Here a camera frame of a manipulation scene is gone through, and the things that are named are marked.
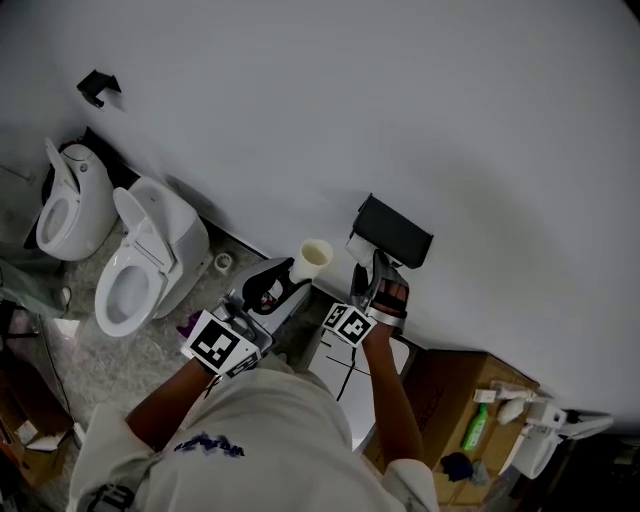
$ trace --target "paper cup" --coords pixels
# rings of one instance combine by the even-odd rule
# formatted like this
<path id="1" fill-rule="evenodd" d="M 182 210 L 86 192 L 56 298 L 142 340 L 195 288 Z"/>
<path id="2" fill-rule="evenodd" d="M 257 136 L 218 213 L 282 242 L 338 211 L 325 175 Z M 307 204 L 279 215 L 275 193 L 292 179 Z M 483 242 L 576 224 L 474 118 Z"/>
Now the paper cup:
<path id="1" fill-rule="evenodd" d="M 307 240 L 300 246 L 300 253 L 289 271 L 292 283 L 314 279 L 333 259 L 333 248 L 324 240 Z"/>

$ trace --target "black cable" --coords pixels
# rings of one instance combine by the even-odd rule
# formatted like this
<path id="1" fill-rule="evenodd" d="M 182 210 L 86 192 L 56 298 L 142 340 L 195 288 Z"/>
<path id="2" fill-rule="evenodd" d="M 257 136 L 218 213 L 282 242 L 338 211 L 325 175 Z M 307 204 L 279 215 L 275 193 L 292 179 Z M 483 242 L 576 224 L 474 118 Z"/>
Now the black cable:
<path id="1" fill-rule="evenodd" d="M 53 370 L 53 374 L 56 377 L 56 384 L 58 385 L 58 391 L 62 393 L 62 396 L 64 397 L 64 401 L 67 404 L 67 412 L 71 417 L 71 421 L 73 421 L 73 424 L 75 425 L 76 419 L 73 417 L 73 413 L 71 412 L 71 406 L 69 405 L 69 398 L 67 398 L 67 393 L 65 392 L 64 386 L 62 385 L 62 379 L 60 379 L 60 375 L 58 375 L 58 371 L 56 370 L 56 365 L 53 363 L 53 357 L 51 357 L 51 350 L 49 350 L 49 342 L 47 341 L 47 337 L 44 334 L 44 326 L 42 325 L 42 318 L 40 317 L 40 315 L 38 315 L 38 324 L 40 326 L 40 334 L 42 334 L 42 339 L 44 340 L 44 346 L 47 349 L 47 355 L 49 356 L 49 363 L 51 364 L 51 369 Z M 80 445 L 76 440 L 76 436 L 72 435 L 72 437 L 73 437 L 73 442 L 76 445 L 76 448 L 78 448 L 79 450 Z"/>
<path id="2" fill-rule="evenodd" d="M 351 372 L 353 372 L 353 369 L 356 367 L 356 352 L 357 352 L 357 348 L 353 347 L 351 349 L 351 366 L 349 367 L 349 371 L 347 372 L 347 376 L 344 378 L 344 382 L 342 383 L 342 388 L 340 388 L 340 393 L 338 393 L 338 398 L 336 398 L 336 402 L 340 401 L 340 398 L 342 397 L 342 393 L 344 392 L 344 388 L 347 387 L 347 382 L 349 381 L 349 377 L 351 377 Z"/>

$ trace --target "floor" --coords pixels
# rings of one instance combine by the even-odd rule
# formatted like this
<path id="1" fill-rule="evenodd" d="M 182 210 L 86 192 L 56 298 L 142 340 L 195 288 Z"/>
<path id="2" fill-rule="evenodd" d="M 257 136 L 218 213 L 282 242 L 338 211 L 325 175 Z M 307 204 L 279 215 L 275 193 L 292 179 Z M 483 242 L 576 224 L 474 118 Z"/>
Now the floor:
<path id="1" fill-rule="evenodd" d="M 173 375 L 186 361 L 179 350 L 184 339 L 176 326 L 186 324 L 192 313 L 212 308 L 233 276 L 261 259 L 216 228 L 210 227 L 209 237 L 214 256 L 220 252 L 233 256 L 235 263 L 229 275 L 223 276 L 211 265 L 173 312 L 131 336 L 111 338 L 105 335 L 93 313 L 98 279 L 122 239 L 120 223 L 93 256 L 65 266 L 63 279 L 72 290 L 72 300 L 64 318 L 45 320 L 40 325 L 37 317 L 27 313 L 15 315 L 12 332 L 33 329 L 41 335 L 33 339 L 10 340 L 8 345 L 38 368 L 65 404 L 47 355 L 46 347 L 49 347 L 71 413 L 85 429 L 98 403 L 107 403 L 128 413 Z M 330 297 L 314 289 L 301 313 L 275 333 L 279 350 L 289 354 L 292 364 L 305 357 L 305 340 L 311 338 L 331 304 Z M 66 507 L 77 456 L 78 450 L 72 446 L 62 476 L 38 491 L 44 504 L 56 512 Z"/>

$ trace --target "toilet bowl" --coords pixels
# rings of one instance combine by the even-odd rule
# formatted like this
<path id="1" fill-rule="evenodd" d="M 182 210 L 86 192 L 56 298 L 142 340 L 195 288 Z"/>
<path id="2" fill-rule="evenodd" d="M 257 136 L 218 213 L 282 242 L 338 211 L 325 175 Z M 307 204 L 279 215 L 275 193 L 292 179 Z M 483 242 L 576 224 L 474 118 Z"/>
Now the toilet bowl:
<path id="1" fill-rule="evenodd" d="M 61 155 L 49 139 L 45 148 L 55 176 L 38 219 L 36 242 L 55 258 L 82 260 L 102 245 L 118 218 L 113 185 L 89 148 L 72 144 Z"/>
<path id="2" fill-rule="evenodd" d="M 98 281 L 95 312 L 106 334 L 122 337 L 169 314 L 212 257 L 198 214 L 164 185 L 143 177 L 113 200 L 126 231 Z"/>

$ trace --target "cleaning supplies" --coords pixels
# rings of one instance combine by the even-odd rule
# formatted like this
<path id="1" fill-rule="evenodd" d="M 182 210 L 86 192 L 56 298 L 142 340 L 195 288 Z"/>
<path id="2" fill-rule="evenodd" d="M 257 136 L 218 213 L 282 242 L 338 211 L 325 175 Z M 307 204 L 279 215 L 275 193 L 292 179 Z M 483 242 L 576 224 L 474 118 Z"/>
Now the cleaning supplies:
<path id="1" fill-rule="evenodd" d="M 480 436 L 482 436 L 484 426 L 487 424 L 488 417 L 489 414 L 487 413 L 487 406 L 485 404 L 480 404 L 478 407 L 478 414 L 476 414 L 475 418 L 471 420 L 471 424 L 467 429 L 467 434 L 464 436 L 464 441 L 462 441 L 463 450 L 471 451 L 476 449 L 478 442 L 480 441 Z"/>

